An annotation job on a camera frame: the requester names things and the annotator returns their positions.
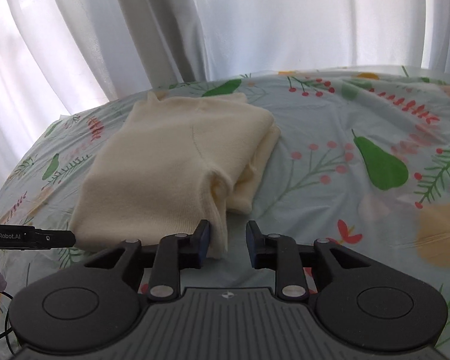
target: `folded sweater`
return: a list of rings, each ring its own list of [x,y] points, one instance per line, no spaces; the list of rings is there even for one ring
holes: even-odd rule
[[[157,244],[211,223],[208,255],[227,251],[226,210],[249,214],[280,130],[246,96],[135,103],[97,154],[69,229],[77,247],[98,251],[124,239]]]

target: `ribbed gray panel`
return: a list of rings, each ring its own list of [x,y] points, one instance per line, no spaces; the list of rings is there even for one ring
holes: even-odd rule
[[[18,360],[444,360],[432,348],[376,355],[336,342],[308,308],[267,288],[189,288],[156,304],[125,339],[95,353],[49,356],[26,349]]]

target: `knit fabric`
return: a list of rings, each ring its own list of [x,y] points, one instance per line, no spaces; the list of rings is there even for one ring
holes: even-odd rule
[[[279,135],[272,114],[242,93],[158,100],[149,92],[84,180],[69,227],[77,247],[98,251],[124,239],[157,244],[208,219],[208,255],[221,257],[226,210],[250,213]]]

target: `black device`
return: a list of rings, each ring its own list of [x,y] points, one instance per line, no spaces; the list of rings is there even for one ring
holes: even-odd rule
[[[70,232],[8,227],[0,232],[26,228],[31,244],[19,243],[19,249],[74,242]],[[0,248],[18,242],[0,240]],[[274,270],[275,289],[181,293],[180,270],[199,269],[209,241],[210,223],[202,220],[192,235],[168,235],[151,246],[127,240],[32,283],[9,308],[22,345],[14,358],[445,359],[433,346],[447,321],[447,306],[425,282],[327,239],[312,246],[263,235],[249,221],[251,265]],[[304,267],[312,268],[317,294],[308,290]],[[152,268],[149,287],[138,294],[144,268]]]

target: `white curtain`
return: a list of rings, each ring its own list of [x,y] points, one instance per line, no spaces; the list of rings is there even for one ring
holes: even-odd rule
[[[60,115],[178,80],[450,73],[450,0],[0,0],[0,186]]]

